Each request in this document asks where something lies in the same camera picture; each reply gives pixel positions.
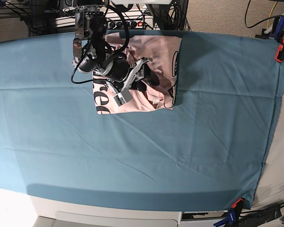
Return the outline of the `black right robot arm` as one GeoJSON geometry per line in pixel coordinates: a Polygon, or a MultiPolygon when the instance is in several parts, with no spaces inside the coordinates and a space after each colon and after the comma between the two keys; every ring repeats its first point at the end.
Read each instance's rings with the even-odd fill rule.
{"type": "Polygon", "coordinates": [[[142,57],[134,64],[129,64],[125,49],[128,47],[129,24],[123,14],[132,5],[103,3],[100,0],[75,0],[72,4],[75,12],[75,38],[73,40],[74,71],[93,73],[96,79],[92,82],[103,84],[117,96],[123,97],[129,90],[146,91],[146,86],[156,87],[160,80],[151,72],[148,63],[150,57],[142,57]],[[106,14],[100,11],[104,6],[116,13],[121,19],[121,28],[125,32],[125,42],[113,48],[104,35],[109,29],[106,14]]]}

